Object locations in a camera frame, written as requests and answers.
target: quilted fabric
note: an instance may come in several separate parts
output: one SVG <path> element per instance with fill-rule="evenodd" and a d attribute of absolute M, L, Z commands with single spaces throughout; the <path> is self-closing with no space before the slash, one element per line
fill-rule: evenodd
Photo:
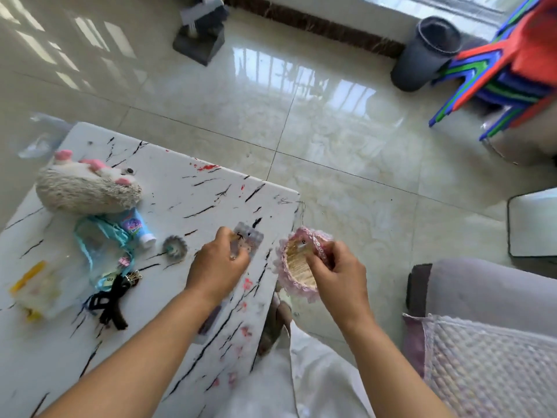
<path fill-rule="evenodd" d="M 556 417 L 557 339 L 428 316 L 424 380 L 458 417 Z"/>

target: person's left hand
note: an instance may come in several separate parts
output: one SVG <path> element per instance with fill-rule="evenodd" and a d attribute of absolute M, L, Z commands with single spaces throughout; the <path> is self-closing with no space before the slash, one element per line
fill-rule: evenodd
<path fill-rule="evenodd" d="M 235 259 L 230 257 L 230 242 L 234 236 L 228 227 L 220 227 L 214 241 L 196 252 L 189 269 L 185 288 L 197 292 L 213 307 L 234 289 L 249 265 L 249 254 L 245 248 L 239 249 Z"/>

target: person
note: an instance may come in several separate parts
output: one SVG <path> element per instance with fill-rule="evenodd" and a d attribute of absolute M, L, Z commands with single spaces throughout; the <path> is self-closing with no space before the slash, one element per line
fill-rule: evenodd
<path fill-rule="evenodd" d="M 244 248 L 231 258 L 232 237 L 230 229 L 219 228 L 214 241 L 196 253 L 185 289 L 40 417 L 150 418 L 197 330 L 233 290 L 249 264 Z M 364 265 L 344 243 L 332 242 L 330 248 L 333 270 L 312 253 L 306 260 L 358 369 L 300 330 L 282 304 L 278 309 L 290 346 L 280 346 L 285 341 L 281 336 L 217 416 L 451 417 L 449 409 L 375 322 Z M 107 391 L 106 381 L 111 387 L 126 390 Z"/>

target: wall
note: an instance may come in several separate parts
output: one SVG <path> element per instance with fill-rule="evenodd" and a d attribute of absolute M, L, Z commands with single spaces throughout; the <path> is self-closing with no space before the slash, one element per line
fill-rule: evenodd
<path fill-rule="evenodd" d="M 407 42 L 418 19 L 362 0 L 268 0 L 367 33 Z"/>

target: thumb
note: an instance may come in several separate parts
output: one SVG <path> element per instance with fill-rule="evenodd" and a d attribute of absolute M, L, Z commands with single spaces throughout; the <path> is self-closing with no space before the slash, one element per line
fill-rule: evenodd
<path fill-rule="evenodd" d="M 320 283 L 323 279 L 326 279 L 331 270 L 327 268 L 323 261 L 314 253 L 306 253 L 306 262 L 310 267 L 311 274 L 314 275 L 317 284 Z"/>
<path fill-rule="evenodd" d="M 240 247 L 240 249 L 238 250 L 238 256 L 232 260 L 232 263 L 234 264 L 234 267 L 238 269 L 238 271 L 241 271 L 243 273 L 244 271 L 246 271 L 250 260 L 251 259 L 249 258 L 247 249 L 244 247 Z"/>

